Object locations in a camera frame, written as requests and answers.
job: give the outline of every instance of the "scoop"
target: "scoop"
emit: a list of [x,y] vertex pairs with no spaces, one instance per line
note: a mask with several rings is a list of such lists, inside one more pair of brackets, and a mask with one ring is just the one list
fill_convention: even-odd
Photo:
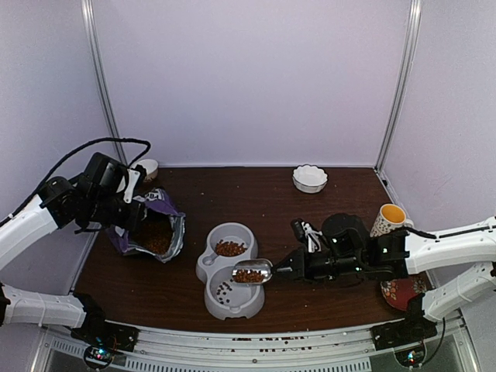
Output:
[[[236,276],[238,272],[241,270],[247,271],[249,273],[256,272],[258,274],[261,274],[260,279],[258,281],[249,281],[249,282],[237,281]],[[272,278],[272,263],[265,258],[243,260],[238,262],[236,265],[234,265],[232,272],[233,272],[232,279],[236,283],[259,285],[259,284],[267,283]]]

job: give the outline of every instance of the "lavender wall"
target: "lavender wall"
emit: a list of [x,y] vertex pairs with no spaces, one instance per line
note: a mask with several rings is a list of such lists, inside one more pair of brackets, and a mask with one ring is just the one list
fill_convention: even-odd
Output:
[[[477,222],[496,208],[496,2],[424,2],[405,103],[385,167],[421,229]],[[436,270],[441,282],[457,275]],[[464,315],[483,370],[496,370],[496,298]]]
[[168,165],[375,163],[410,1],[95,2],[124,136]]
[[[0,50],[0,216],[5,216],[68,150],[107,131],[80,1],[0,2]],[[82,153],[59,174],[75,175],[90,155]],[[0,281],[67,293],[88,239],[72,230],[32,245],[0,272]],[[24,325],[0,328],[0,370],[27,368],[37,332]]]

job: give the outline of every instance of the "food bowl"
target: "food bowl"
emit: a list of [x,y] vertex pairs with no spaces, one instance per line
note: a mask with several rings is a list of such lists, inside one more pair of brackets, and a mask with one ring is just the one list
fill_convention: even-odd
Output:
[[303,165],[293,170],[294,186],[307,194],[320,192],[327,184],[327,174],[315,165]]
[[205,286],[205,306],[217,319],[251,318],[264,306],[261,285],[245,285],[233,281],[234,266],[217,270]]
[[143,168],[145,168],[146,171],[146,176],[145,176],[145,182],[151,182],[155,178],[157,178],[158,175],[158,161],[154,159],[143,159],[140,160],[136,163],[133,164],[133,167],[136,165],[140,165]]
[[[215,247],[220,242],[243,244],[246,248],[235,256],[219,255]],[[205,252],[196,263],[196,275],[205,283],[205,307],[217,319],[251,318],[264,306],[262,285],[247,285],[233,281],[236,263],[257,257],[258,244],[246,226],[228,222],[216,226],[208,235]]]

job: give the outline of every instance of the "gray pet bowl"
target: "gray pet bowl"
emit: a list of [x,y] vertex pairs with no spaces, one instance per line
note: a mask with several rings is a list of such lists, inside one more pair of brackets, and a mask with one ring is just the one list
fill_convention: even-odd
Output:
[[[244,243],[246,251],[235,257],[219,256],[214,249],[220,240]],[[222,320],[251,318],[262,309],[264,288],[261,285],[235,283],[232,278],[232,268],[237,262],[256,258],[257,254],[255,236],[240,223],[223,223],[209,233],[205,252],[196,263],[196,275],[205,283],[205,306],[210,314]]]

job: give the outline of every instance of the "scalloped bowl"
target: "scalloped bowl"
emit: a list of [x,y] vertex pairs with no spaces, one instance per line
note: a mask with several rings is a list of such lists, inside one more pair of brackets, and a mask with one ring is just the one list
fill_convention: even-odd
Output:
[[303,165],[293,170],[294,186],[307,194],[320,192],[327,184],[327,174],[315,165]]

